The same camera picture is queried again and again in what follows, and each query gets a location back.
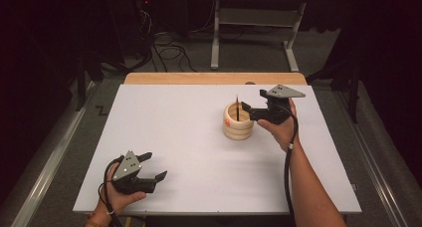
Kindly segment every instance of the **wire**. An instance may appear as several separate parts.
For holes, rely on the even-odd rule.
[[[165,43],[157,43],[157,40],[159,38],[162,37],[169,37],[169,41],[165,42]],[[165,72],[168,72],[167,66],[165,64],[164,61],[169,61],[169,60],[175,60],[177,58],[180,58],[179,62],[178,62],[178,66],[181,72],[185,72],[182,68],[182,61],[184,59],[187,60],[188,63],[188,67],[191,71],[193,72],[198,72],[197,70],[195,70],[192,67],[192,64],[190,62],[189,57],[187,56],[186,50],[180,46],[180,45],[174,45],[174,37],[167,33],[167,32],[161,32],[161,33],[157,33],[154,35],[154,42],[153,42],[153,48],[154,51],[156,53],[156,55],[158,56],[158,58],[161,61],[162,66],[164,67]]]
[[[112,225],[110,226],[116,226],[116,227],[122,227],[121,223],[118,221],[117,215],[115,214],[114,210],[112,209],[112,206],[109,202],[108,199],[108,191],[107,191],[107,186],[106,184],[109,183],[110,181],[107,180],[107,176],[108,176],[108,171],[109,169],[118,162],[121,162],[122,159],[124,158],[124,156],[121,156],[119,158],[114,159],[112,162],[109,163],[109,165],[106,167],[105,169],[105,176],[104,176],[104,181],[102,184],[100,184],[99,186],[99,196],[100,196],[100,200],[102,201],[102,203],[105,205],[106,209],[107,209],[107,214],[111,217],[111,223]],[[105,199],[102,198],[101,195],[101,190],[105,191]]]
[[[210,24],[210,25],[208,26],[208,24],[210,23],[210,21],[211,21],[211,19],[212,19],[212,15],[214,14],[214,9],[215,9],[215,0],[212,2],[210,15],[208,16],[208,20],[207,20],[207,22],[206,22],[206,23],[202,26],[202,28],[199,28],[199,29],[197,29],[197,30],[193,30],[193,31],[189,31],[189,33],[191,33],[191,34],[192,34],[192,33],[200,32],[200,31],[206,30],[206,29],[208,29],[208,28],[210,28],[210,27],[214,26],[214,23],[213,23],[213,24]]]
[[[148,46],[149,45],[148,44],[148,36],[149,36],[149,34],[151,32],[151,28],[152,28],[152,19],[149,16],[149,14],[146,13],[145,11],[141,10],[141,8],[137,7],[136,5],[135,5],[135,7],[136,7],[136,12],[137,12],[135,20],[136,20],[136,23],[137,23],[137,29],[139,30],[139,33],[140,33],[140,39],[139,40],[140,40],[141,43],[143,43],[143,45]],[[123,73],[123,74],[127,75],[127,74],[133,72],[134,70],[144,66],[146,63],[148,63],[152,59],[152,52],[149,49],[149,47],[147,47],[147,48],[148,48],[148,50],[145,51],[143,59],[139,63],[133,65],[132,67],[127,67],[125,64],[122,64],[120,62],[112,61],[112,60],[108,59],[107,57],[102,56],[101,54],[96,54],[96,55],[98,57],[100,57],[102,60],[104,60],[107,64],[111,65],[114,68],[114,69],[110,69],[110,68],[107,68],[105,66],[102,66],[102,69],[104,71],[107,71],[107,72],[110,72],[110,73],[113,73],[113,74]]]
[[[291,193],[290,193],[289,174],[290,174],[290,162],[291,162],[291,158],[292,158],[293,146],[294,146],[295,138],[298,135],[298,131],[299,131],[299,122],[298,122],[298,118],[295,117],[291,111],[289,111],[288,109],[286,109],[286,108],[284,108],[280,105],[277,105],[277,104],[275,104],[275,106],[279,107],[284,112],[286,112],[289,116],[292,117],[292,119],[294,121],[294,129],[293,129],[292,139],[289,143],[289,148],[288,148],[288,151],[286,153],[284,178],[285,178],[285,193],[286,193],[286,199],[288,201],[289,212],[291,213],[291,217],[293,218],[293,220],[295,222],[295,210],[293,208],[292,196],[291,196]]]

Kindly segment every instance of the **white tabletop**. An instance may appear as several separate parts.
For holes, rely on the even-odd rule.
[[[286,214],[285,153],[257,124],[246,140],[223,132],[224,107],[239,97],[265,108],[262,85],[122,85],[115,97],[74,211],[92,212],[106,166],[121,154],[152,152],[138,177],[168,170],[154,193],[125,214]],[[301,142],[322,185],[340,213],[361,212],[356,196],[310,86],[294,99]]]

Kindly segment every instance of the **stacked wooden rings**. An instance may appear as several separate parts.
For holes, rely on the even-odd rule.
[[[223,130],[227,137],[234,140],[243,140],[252,134],[254,122],[249,119],[248,112],[239,105],[239,120],[237,120],[236,102],[226,106],[223,117]]]

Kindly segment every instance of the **gripper jaw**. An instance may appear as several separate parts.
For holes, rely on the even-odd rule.
[[[111,183],[122,194],[131,194],[137,191],[153,193],[158,182],[165,178],[167,171],[157,174],[153,179],[138,178],[142,166],[141,162],[152,157],[151,152],[136,156],[133,151],[128,151],[114,172]]]
[[[273,124],[280,124],[291,116],[289,98],[302,98],[305,94],[277,85],[269,91],[260,90],[260,96],[267,99],[266,109],[253,109],[242,102],[242,109],[249,113],[249,119],[265,119]]]

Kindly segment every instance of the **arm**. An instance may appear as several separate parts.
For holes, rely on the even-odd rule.
[[[290,100],[291,110],[296,115],[296,107]],[[293,119],[275,125],[264,119],[258,125],[269,131],[283,151],[287,151],[293,135]],[[335,205],[317,178],[302,148],[299,135],[296,136],[291,156],[291,180],[293,207],[296,224],[301,226],[345,226]]]
[[[115,169],[118,167],[118,163],[114,164],[108,172],[107,180],[111,180],[111,176],[114,173]],[[112,209],[114,210],[116,215],[121,214],[124,208],[134,203],[138,200],[141,200],[146,197],[144,192],[135,192],[130,195],[124,195],[118,193],[112,184],[108,182],[107,184],[107,192],[109,202],[111,203]],[[101,192],[102,199],[105,199],[105,192],[102,189]],[[89,220],[87,221],[86,227],[106,227],[111,221],[111,217],[107,214],[106,205],[99,199],[96,209],[92,214],[90,214]]]

